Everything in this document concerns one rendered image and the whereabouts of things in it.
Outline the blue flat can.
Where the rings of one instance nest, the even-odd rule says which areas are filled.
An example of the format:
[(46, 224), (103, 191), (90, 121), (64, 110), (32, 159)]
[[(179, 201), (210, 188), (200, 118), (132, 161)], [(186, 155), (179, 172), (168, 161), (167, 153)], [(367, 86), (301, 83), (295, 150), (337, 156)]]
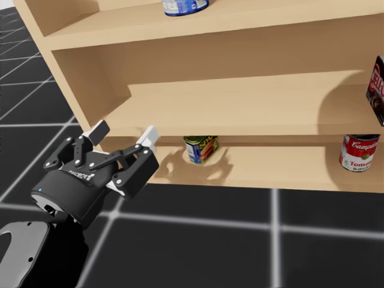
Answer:
[(184, 16), (206, 9), (209, 0), (161, 0), (167, 16)]

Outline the red and white carton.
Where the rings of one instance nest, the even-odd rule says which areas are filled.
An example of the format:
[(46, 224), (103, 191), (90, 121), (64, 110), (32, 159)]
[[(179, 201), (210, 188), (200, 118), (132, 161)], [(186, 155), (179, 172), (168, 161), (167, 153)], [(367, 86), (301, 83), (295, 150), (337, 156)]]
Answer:
[(384, 55), (376, 58), (366, 98), (378, 122), (384, 127)]

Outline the green and blue rectangular can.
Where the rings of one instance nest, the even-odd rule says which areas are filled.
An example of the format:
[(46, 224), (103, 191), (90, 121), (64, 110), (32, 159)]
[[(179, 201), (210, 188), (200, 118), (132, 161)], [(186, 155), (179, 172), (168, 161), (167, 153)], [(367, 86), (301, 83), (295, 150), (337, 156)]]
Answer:
[(191, 162), (203, 164), (219, 148), (218, 136), (184, 136)]

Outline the red and white can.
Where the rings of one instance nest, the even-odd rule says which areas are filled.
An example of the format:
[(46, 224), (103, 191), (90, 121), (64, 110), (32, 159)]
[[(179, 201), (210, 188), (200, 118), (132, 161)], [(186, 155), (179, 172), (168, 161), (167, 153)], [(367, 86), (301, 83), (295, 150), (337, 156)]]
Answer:
[(368, 170), (379, 138), (379, 134), (345, 134), (339, 157), (340, 164), (352, 172)]

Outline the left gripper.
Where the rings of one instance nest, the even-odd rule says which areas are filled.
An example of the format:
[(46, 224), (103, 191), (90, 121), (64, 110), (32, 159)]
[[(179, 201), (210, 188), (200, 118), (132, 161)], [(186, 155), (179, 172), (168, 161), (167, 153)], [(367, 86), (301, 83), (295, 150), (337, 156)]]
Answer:
[(155, 126), (150, 125), (129, 148), (109, 154), (92, 152), (109, 131), (107, 122), (100, 120), (80, 136), (66, 138), (54, 150), (43, 166), (51, 171), (31, 191), (41, 210), (55, 218), (66, 213), (87, 229), (100, 214), (110, 189), (133, 199), (147, 184), (159, 168)]

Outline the pale wooden shelf unit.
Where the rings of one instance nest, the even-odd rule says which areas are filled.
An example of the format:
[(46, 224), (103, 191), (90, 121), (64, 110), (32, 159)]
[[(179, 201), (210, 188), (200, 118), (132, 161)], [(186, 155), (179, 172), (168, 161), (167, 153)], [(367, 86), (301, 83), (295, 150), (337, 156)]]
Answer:
[[(160, 135), (159, 184), (384, 192), (384, 127), (365, 93), (384, 55), (384, 0), (13, 0), (98, 148)], [(371, 166), (339, 162), (345, 134), (379, 134)], [(203, 164), (184, 136), (218, 136)]]

